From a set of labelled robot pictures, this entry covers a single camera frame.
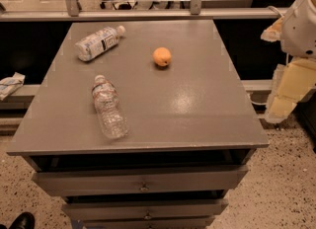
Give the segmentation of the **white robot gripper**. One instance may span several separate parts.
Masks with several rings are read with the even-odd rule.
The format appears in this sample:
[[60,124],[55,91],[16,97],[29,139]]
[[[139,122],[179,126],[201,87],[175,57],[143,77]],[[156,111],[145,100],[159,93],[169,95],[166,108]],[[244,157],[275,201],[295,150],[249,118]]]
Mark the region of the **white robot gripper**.
[[283,52],[294,57],[279,64],[268,96],[265,120],[281,123],[316,85],[316,0],[295,0],[283,17],[263,30],[261,39],[280,40]]

